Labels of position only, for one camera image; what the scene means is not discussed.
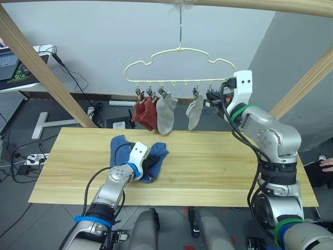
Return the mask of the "bystander hand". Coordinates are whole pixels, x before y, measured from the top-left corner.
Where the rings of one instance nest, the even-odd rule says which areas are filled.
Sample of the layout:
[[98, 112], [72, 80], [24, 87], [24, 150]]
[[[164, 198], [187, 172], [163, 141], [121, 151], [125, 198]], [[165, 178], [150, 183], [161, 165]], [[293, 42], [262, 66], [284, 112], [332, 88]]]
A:
[[322, 172], [333, 172], [333, 158], [322, 160], [320, 165]]

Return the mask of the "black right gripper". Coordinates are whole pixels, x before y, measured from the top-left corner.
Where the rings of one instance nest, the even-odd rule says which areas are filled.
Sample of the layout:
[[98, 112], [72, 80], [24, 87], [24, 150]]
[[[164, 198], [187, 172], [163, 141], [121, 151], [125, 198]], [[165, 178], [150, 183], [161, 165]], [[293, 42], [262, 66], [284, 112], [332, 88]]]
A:
[[224, 104], [228, 106], [234, 98], [235, 89], [236, 89], [236, 78], [232, 77], [227, 79], [222, 83], [220, 92], [207, 90], [206, 93], [207, 99], [204, 101], [204, 105], [206, 107], [221, 107], [220, 94], [222, 94]]

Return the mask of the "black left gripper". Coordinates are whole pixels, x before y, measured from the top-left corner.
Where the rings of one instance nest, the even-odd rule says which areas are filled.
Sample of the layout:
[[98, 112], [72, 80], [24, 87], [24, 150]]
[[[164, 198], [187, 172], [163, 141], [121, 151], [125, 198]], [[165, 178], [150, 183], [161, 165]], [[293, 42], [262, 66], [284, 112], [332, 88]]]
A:
[[[142, 163], [143, 171], [148, 171], [154, 165], [161, 165], [164, 160], [163, 155], [149, 155]], [[154, 182], [154, 176], [147, 174], [147, 182]]]

